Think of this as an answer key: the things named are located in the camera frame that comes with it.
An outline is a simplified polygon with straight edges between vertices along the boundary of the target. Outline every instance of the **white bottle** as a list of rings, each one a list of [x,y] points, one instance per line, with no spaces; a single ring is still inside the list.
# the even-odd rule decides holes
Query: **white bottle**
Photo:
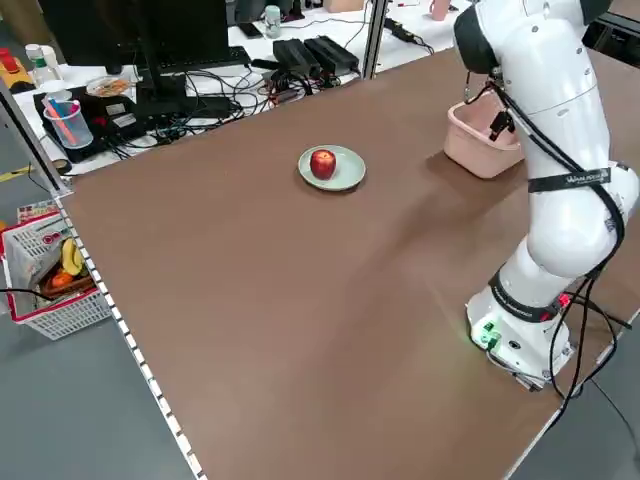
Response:
[[[56,58],[56,51],[49,45],[42,45],[42,53],[44,53],[44,60],[47,62],[54,72],[56,72],[57,80],[62,80],[62,71],[60,65],[58,65],[58,59]]]
[[[267,37],[278,38],[280,36],[280,7],[268,5],[264,10],[264,23],[267,27]]]
[[[33,62],[33,70],[31,71],[31,77],[36,85],[40,88],[45,82],[51,80],[59,80],[55,70],[47,65],[47,61],[44,58],[44,53],[40,45],[30,44],[26,46],[27,56],[29,60]]]

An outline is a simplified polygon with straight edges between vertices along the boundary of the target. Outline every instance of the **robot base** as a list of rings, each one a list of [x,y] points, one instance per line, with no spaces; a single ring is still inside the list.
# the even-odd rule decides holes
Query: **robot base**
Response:
[[[527,387],[542,389],[551,378],[549,351],[560,315],[542,323],[529,323],[514,317],[495,300],[491,289],[474,295],[467,305],[471,340],[482,350],[512,370]],[[573,355],[569,329],[562,325],[556,339],[553,372],[557,374]]]

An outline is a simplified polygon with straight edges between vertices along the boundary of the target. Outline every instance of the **plate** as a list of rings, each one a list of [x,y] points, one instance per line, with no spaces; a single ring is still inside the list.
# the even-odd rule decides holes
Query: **plate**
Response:
[[[316,150],[329,150],[336,156],[336,170],[328,180],[320,180],[311,172],[311,154]],[[314,187],[339,192],[358,185],[364,178],[367,167],[362,157],[348,148],[339,145],[318,145],[300,155],[298,171],[302,178]]]
[[[108,98],[121,95],[130,87],[128,80],[109,75],[95,78],[87,83],[87,93],[94,97]]]

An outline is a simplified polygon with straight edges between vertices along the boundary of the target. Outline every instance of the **banana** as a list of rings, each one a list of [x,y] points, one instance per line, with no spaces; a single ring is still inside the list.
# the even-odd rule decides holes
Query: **banana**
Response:
[[[84,266],[80,250],[78,250],[71,238],[67,238],[62,244],[60,263],[62,264],[62,269],[74,277],[80,273]]]

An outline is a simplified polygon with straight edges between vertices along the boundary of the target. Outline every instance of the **keyboard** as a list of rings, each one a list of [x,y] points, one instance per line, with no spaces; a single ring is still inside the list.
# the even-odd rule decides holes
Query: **keyboard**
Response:
[[[214,67],[229,67],[232,65],[249,65],[251,57],[244,47],[229,47],[224,58],[199,58],[198,60],[184,60],[180,63],[160,62],[162,73],[184,73],[185,71],[204,70]]]

